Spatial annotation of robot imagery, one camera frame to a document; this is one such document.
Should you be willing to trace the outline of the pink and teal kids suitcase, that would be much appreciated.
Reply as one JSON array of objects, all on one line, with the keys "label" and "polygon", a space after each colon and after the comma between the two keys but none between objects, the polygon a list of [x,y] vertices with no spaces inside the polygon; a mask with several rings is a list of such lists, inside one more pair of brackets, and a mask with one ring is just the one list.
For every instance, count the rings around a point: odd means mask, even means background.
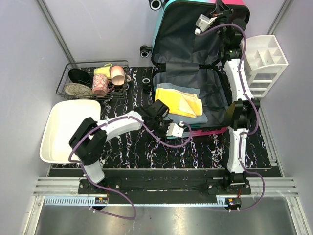
[{"label": "pink and teal kids suitcase", "polygon": [[[200,14],[211,18],[215,0],[151,0],[149,7],[160,11],[152,45],[142,45],[142,58],[150,57],[156,71],[149,86],[171,83],[200,90],[205,124],[191,125],[191,136],[206,136],[227,130],[224,114],[232,98],[228,78],[217,64],[222,40],[213,24],[200,35],[195,35]],[[234,9],[234,18],[243,19],[247,25],[250,11],[241,0],[223,0]]]}]

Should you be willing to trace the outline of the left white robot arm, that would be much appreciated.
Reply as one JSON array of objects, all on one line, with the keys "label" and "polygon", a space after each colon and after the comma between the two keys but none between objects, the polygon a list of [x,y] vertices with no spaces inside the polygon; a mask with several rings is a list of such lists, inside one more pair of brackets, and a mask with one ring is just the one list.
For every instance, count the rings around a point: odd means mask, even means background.
[{"label": "left white robot arm", "polygon": [[96,194],[105,190],[105,174],[100,165],[103,146],[109,140],[128,133],[140,130],[146,126],[157,137],[165,137],[171,120],[164,120],[169,108],[157,100],[147,107],[137,107],[128,113],[103,120],[98,124],[93,118],[83,120],[69,140],[72,149],[83,165],[83,172],[89,177],[89,189]]}]

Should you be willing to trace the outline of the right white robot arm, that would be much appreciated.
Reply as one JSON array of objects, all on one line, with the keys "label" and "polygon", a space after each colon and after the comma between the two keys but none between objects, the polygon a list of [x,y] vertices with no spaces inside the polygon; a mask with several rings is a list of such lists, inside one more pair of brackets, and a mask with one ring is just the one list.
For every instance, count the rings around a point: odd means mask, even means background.
[{"label": "right white robot arm", "polygon": [[246,23],[243,19],[234,18],[234,9],[221,0],[216,1],[215,9],[210,14],[214,26],[219,26],[218,35],[222,40],[219,61],[227,74],[232,103],[226,111],[224,122],[228,125],[230,136],[229,158],[222,181],[224,192],[233,194],[247,184],[245,150],[252,120],[259,119],[259,101],[253,98],[244,75],[244,54]]}]

